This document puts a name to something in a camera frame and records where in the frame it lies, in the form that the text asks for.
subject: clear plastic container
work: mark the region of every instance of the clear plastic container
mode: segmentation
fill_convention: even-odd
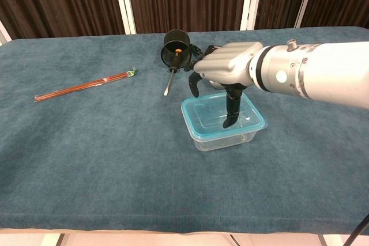
[[[268,124],[243,93],[237,122],[224,129],[227,117],[225,92],[186,99],[181,106],[187,128],[200,151],[229,147],[251,141]]]

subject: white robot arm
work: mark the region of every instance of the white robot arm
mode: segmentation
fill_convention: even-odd
[[[267,46],[228,43],[193,67],[190,89],[198,97],[202,78],[227,91],[224,128],[238,119],[242,90],[251,85],[307,99],[369,109],[369,41]]]

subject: teal fabric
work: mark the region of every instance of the teal fabric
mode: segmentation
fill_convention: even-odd
[[[163,96],[163,38],[29,39],[0,47],[0,228],[350,233],[369,213],[368,111],[250,87],[245,93],[269,126],[250,143],[200,152],[180,111],[191,97],[190,73],[176,74]],[[205,50],[231,41],[367,41],[369,31],[204,32],[190,39]],[[135,77],[33,102],[132,66]],[[199,91],[219,92],[205,81]]]

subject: blue lid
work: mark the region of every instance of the blue lid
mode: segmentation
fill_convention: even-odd
[[[186,99],[181,106],[190,135],[196,141],[212,141],[259,131],[267,126],[250,99],[243,93],[237,122],[223,128],[227,117],[225,92]]]

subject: cable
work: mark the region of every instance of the cable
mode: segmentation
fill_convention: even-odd
[[[343,246],[350,246],[355,238],[369,225],[369,214],[362,220],[362,222],[356,227],[355,230],[350,234]]]
[[[236,243],[236,245],[237,245],[237,246],[241,246],[241,245],[237,242],[237,240],[234,238],[234,236],[233,236],[233,235],[231,235],[231,234],[230,234],[230,236],[231,236],[231,238],[233,239],[233,241]]]

